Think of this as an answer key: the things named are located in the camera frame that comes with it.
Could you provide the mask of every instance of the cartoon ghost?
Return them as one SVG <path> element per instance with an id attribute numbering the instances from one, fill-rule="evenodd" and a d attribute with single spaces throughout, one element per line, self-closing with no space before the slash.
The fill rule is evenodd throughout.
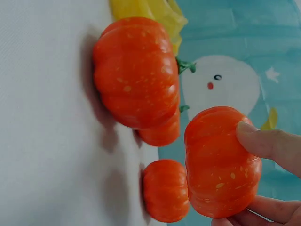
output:
<path id="1" fill-rule="evenodd" d="M 260 95 L 259 78 L 245 62 L 229 56 L 205 56 L 196 61 L 196 72 L 182 75 L 188 118 L 214 106 L 231 106 L 248 115 Z"/>

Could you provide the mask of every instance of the red mouth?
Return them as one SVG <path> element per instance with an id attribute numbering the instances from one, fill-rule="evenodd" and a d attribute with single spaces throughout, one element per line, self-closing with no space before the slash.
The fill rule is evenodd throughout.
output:
<path id="1" fill-rule="evenodd" d="M 209 90 L 212 90 L 212 89 L 213 89 L 213 83 L 212 83 L 212 82 L 209 82 L 209 83 L 207 84 L 207 87 L 208 87 Z"/>

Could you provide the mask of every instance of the pumpkin stem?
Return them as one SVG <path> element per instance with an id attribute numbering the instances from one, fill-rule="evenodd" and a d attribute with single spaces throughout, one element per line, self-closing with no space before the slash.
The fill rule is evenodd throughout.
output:
<path id="1" fill-rule="evenodd" d="M 180 113 L 185 112 L 189 109 L 190 109 L 190 107 L 188 105 L 183 105 L 183 106 L 179 107 Z"/>
<path id="2" fill-rule="evenodd" d="M 179 58 L 175 58 L 178 64 L 178 73 L 179 75 L 182 74 L 186 69 L 190 69 L 192 73 L 196 72 L 196 64 L 195 63 L 190 63 L 186 61 L 182 61 Z"/>

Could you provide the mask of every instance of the blue printed cloth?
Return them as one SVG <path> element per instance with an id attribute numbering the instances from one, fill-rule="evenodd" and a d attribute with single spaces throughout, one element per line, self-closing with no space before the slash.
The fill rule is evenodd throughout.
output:
<path id="1" fill-rule="evenodd" d="M 301 133 L 301 13 L 293 0 L 178 0 L 189 23 L 179 58 L 197 62 L 181 75 L 181 136 L 159 149 L 161 159 L 184 164 L 183 135 L 189 121 L 215 105 L 247 114 L 257 127 L 278 114 L 277 128 Z M 301 199 L 301 180 L 263 160 L 258 193 Z M 207 226 L 211 219 L 191 208 L 174 226 Z"/>

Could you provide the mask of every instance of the yellow object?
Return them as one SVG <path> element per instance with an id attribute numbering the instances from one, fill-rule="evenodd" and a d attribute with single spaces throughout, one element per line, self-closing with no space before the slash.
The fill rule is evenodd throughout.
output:
<path id="1" fill-rule="evenodd" d="M 182 42 L 180 31 L 188 23 L 175 0 L 110 0 L 115 20 L 126 17 L 142 16 L 161 23 L 169 33 L 178 54 Z"/>
<path id="2" fill-rule="evenodd" d="M 277 125 L 278 114 L 274 107 L 269 111 L 269 118 L 266 123 L 261 127 L 262 130 L 274 129 Z"/>

